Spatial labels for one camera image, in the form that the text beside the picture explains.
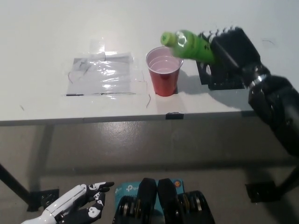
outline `robotic finger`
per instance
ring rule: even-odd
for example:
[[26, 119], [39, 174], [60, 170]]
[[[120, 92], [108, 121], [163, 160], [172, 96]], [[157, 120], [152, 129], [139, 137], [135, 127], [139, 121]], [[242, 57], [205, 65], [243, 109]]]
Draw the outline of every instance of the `robotic finger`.
[[105, 193], [99, 192], [95, 196], [95, 204], [86, 209], [80, 209], [63, 216], [59, 224], [90, 224], [100, 219], [105, 205]]

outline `metal bracket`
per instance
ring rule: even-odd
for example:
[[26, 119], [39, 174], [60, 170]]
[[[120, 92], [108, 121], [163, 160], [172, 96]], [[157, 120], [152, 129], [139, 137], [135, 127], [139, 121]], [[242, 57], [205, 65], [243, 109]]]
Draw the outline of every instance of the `metal bracket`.
[[59, 198], [59, 189], [33, 191], [30, 192], [30, 197], [35, 203], [28, 205], [27, 211], [38, 211], [41, 206], [46, 209], [49, 205], [51, 205]]

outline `black robotic arm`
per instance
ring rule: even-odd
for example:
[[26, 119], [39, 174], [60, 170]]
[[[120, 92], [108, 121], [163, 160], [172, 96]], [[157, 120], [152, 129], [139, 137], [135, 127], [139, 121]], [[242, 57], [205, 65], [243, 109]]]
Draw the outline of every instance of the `black robotic arm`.
[[249, 88], [249, 104], [268, 124], [287, 152], [299, 157], [299, 94], [285, 77], [273, 76], [256, 48], [239, 27], [201, 36], [224, 69], [241, 77]]

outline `white table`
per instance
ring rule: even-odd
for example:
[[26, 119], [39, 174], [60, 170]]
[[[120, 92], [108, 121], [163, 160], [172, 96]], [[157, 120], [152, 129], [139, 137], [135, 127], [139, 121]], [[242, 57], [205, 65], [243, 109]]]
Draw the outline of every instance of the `white table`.
[[[145, 55], [160, 45], [166, 30], [199, 33], [238, 25], [271, 72], [286, 76], [299, 90], [298, 9], [298, 0], [3, 0], [0, 125], [165, 119], [170, 112], [184, 118], [250, 112], [247, 90], [209, 91], [200, 85], [193, 61], [182, 67], [178, 94], [156, 96]], [[87, 52], [91, 39], [102, 37], [106, 50], [131, 51], [140, 61], [148, 94], [117, 100], [63, 96], [68, 86], [63, 64]], [[23, 196], [27, 193], [15, 187]]]

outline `robotic arm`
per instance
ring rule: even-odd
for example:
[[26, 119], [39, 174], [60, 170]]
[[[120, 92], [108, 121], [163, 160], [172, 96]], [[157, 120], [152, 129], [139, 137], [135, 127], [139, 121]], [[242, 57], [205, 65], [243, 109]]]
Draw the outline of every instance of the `robotic arm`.
[[299, 94], [284, 77], [273, 76], [239, 27], [203, 32], [201, 37], [227, 72], [249, 88], [249, 104], [290, 155], [299, 157]]
[[[40, 217], [27, 220], [22, 224], [90, 224], [101, 218], [105, 205], [105, 193], [114, 182], [100, 182], [87, 186], [81, 184], [66, 192], [47, 207]], [[80, 209], [88, 202], [95, 204]]]

